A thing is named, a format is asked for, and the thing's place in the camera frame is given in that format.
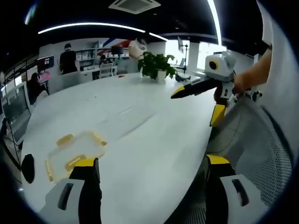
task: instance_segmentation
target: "white table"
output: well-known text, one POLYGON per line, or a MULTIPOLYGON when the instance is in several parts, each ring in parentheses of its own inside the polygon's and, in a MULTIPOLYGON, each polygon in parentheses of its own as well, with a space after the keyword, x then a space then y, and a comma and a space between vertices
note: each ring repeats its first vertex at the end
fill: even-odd
POLYGON ((215 104, 214 91, 170 99, 179 86, 175 79, 160 85, 139 73, 126 74, 74 86, 39 103, 21 155, 35 158, 33 183, 22 176, 29 205, 39 212, 54 186, 44 160, 56 141, 69 133, 93 130, 108 142, 107 153, 99 160, 102 222, 166 221, 199 169, 215 104))

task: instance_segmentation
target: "light strip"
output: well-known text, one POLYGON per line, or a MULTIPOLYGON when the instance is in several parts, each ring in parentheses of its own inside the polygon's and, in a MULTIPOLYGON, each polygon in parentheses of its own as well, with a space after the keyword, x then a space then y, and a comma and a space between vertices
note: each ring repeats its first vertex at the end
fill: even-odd
POLYGON ((168 41, 168 39, 166 39, 166 38, 164 38, 164 37, 161 37, 161 36, 159 36, 159 35, 157 35, 157 34, 149 33, 149 35, 152 35, 152 36, 154 36, 154 37, 160 38, 161 40, 164 40, 164 41, 168 41))
POLYGON ((218 14, 217 14, 217 11, 216 11, 214 1, 213 0, 207 0, 207 2, 209 3, 210 9, 212 11, 212 15, 213 15, 214 23, 215 23, 215 28, 216 28, 217 39, 218 39, 218 45, 222 46, 220 24, 219 24, 218 14))
POLYGON ((141 33, 145 33, 144 30, 142 29, 137 29, 134 27, 127 27, 127 26, 123 26, 123 25, 117 25, 117 24, 111 24, 111 23, 102 23, 102 22, 78 22, 78 23, 71 23, 71 24, 65 24, 65 25, 60 25, 60 26, 56 26, 56 27, 51 27, 48 29, 44 29, 42 31, 39 31, 38 34, 42 34, 54 29, 60 29, 60 28, 65 28, 65 27, 74 27, 74 26, 109 26, 109 27, 119 27, 119 28, 125 28, 125 29, 131 29, 131 30, 135 30, 141 33))

